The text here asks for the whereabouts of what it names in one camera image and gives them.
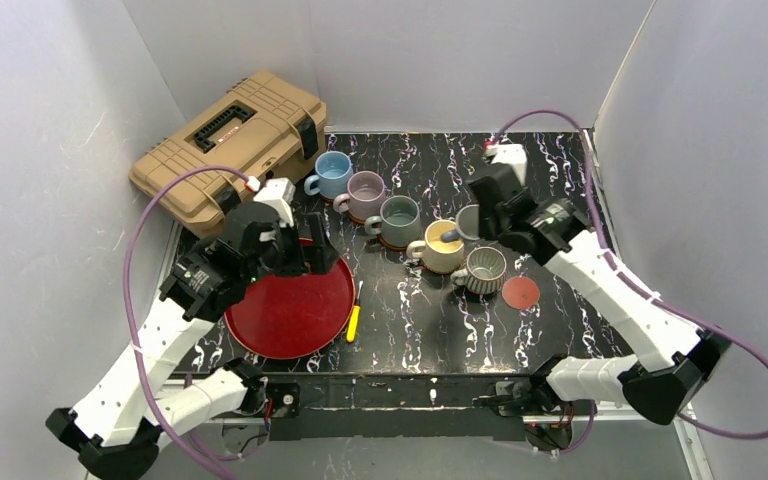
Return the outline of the lilac mug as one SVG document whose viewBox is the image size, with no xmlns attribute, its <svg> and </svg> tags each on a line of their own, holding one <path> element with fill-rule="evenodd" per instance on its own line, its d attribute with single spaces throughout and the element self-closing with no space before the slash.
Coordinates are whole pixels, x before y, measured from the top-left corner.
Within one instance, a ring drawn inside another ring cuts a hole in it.
<svg viewBox="0 0 768 480">
<path fill-rule="evenodd" d="M 367 218 L 378 214 L 386 196 L 387 189 L 379 174 L 359 171 L 349 178 L 346 192 L 336 196 L 332 204 L 337 213 L 363 224 Z"/>
</svg>

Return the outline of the light blue mug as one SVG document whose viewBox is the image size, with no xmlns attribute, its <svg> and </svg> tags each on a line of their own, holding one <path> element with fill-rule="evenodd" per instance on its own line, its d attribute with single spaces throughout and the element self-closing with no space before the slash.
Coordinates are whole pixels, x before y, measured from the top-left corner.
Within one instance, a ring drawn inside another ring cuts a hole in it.
<svg viewBox="0 0 768 480">
<path fill-rule="evenodd" d="M 319 156 L 314 173 L 305 179 L 304 192 L 308 196 L 320 196 L 333 201 L 347 191 L 347 184 L 354 174 L 351 158 L 339 151 L 328 151 Z"/>
</svg>

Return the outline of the ribbed beige mug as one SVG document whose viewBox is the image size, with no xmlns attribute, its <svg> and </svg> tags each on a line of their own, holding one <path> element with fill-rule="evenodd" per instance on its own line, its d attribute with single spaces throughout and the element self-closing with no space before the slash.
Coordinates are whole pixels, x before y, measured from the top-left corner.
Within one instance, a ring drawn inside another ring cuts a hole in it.
<svg viewBox="0 0 768 480">
<path fill-rule="evenodd" d="M 450 274 L 456 287 L 463 287 L 477 295 L 499 291 L 507 278 L 507 262 L 504 254 L 492 247 L 479 247 L 466 258 L 461 269 Z"/>
</svg>

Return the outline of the small white grey mug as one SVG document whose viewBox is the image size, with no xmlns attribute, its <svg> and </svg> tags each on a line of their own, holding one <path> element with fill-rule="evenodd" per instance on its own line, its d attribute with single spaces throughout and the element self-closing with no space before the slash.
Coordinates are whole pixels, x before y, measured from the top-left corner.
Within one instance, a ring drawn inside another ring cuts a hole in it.
<svg viewBox="0 0 768 480">
<path fill-rule="evenodd" d="M 444 232 L 440 241 L 453 243 L 457 240 L 476 241 L 480 239 L 479 206 L 470 204 L 463 207 L 455 217 L 455 227 Z"/>
</svg>

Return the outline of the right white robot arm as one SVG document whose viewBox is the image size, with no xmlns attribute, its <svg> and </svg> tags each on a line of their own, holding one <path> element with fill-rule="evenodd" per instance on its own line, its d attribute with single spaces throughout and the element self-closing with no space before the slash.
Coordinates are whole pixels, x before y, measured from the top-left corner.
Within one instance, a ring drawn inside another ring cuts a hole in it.
<svg viewBox="0 0 768 480">
<path fill-rule="evenodd" d="M 548 408 L 577 400 L 631 406 L 669 424 L 707 382 L 730 341 L 657 307 L 611 269 L 587 216 L 567 198 L 536 202 L 513 167 L 489 165 L 468 182 L 479 235 L 529 255 L 579 293 L 631 348 L 614 358 L 555 356 L 529 378 L 524 401 Z"/>
</svg>

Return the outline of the cream yellow mug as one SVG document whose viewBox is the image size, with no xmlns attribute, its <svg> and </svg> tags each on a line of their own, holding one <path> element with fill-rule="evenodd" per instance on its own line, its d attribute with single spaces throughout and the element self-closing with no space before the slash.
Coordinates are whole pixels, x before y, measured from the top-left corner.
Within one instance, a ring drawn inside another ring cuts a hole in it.
<svg viewBox="0 0 768 480">
<path fill-rule="evenodd" d="M 407 256 L 419 260 L 427 270 L 438 274 L 450 274 L 458 270 L 466 257 L 464 242 L 460 239 L 442 241 L 442 235 L 455 228 L 456 223 L 452 220 L 433 221 L 419 240 L 406 247 Z"/>
</svg>

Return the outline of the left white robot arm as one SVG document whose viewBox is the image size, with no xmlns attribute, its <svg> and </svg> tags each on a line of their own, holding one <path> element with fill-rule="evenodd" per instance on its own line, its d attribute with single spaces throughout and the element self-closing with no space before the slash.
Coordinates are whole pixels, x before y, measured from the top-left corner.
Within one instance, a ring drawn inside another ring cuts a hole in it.
<svg viewBox="0 0 768 480">
<path fill-rule="evenodd" d="M 251 286 L 334 268 L 339 255 L 324 217 L 314 212 L 304 221 L 308 239 L 274 207 L 245 203 L 227 214 L 220 232 L 177 259 L 160 286 L 156 312 L 130 323 L 130 343 L 110 370 L 83 399 L 54 410 L 46 420 L 48 430 L 77 453 L 90 474 L 141 478 L 168 444 L 188 449 L 185 434 L 207 420 L 266 408 L 265 375 L 240 358 L 163 399 L 155 393 Z"/>
</svg>

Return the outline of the dark grey mug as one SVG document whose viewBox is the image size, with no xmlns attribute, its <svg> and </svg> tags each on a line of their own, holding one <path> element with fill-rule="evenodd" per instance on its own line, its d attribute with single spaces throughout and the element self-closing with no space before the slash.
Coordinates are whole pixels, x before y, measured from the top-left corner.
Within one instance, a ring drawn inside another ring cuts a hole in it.
<svg viewBox="0 0 768 480">
<path fill-rule="evenodd" d="M 405 250 L 423 235 L 419 205 L 407 196 L 390 197 L 377 215 L 365 220 L 364 230 L 368 235 L 377 236 L 387 248 Z"/>
</svg>

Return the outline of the red apple coaster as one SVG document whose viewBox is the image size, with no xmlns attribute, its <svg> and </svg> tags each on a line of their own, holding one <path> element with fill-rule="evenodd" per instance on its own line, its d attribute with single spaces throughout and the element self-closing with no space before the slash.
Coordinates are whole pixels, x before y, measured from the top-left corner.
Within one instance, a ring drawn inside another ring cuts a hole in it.
<svg viewBox="0 0 768 480">
<path fill-rule="evenodd" d="M 511 277 L 502 287 L 502 299 L 512 309 L 527 310 L 539 302 L 540 289 L 528 277 Z"/>
</svg>

